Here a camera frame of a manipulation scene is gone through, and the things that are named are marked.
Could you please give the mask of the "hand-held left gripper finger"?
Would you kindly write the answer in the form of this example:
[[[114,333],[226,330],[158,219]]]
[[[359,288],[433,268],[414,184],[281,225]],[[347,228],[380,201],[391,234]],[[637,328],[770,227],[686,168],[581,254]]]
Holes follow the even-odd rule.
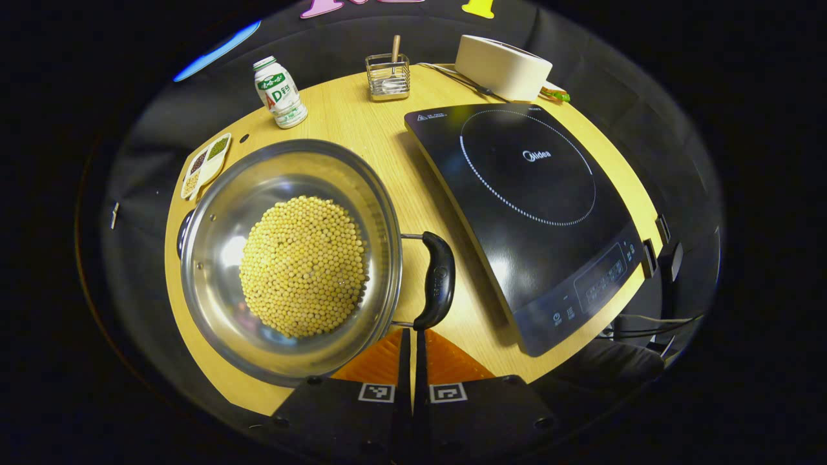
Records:
[[[523,378],[494,376],[445,336],[417,332],[414,450],[426,462],[516,462],[558,416]]]
[[[313,462],[398,462],[411,432],[411,332],[393,331],[271,416],[275,444]]]

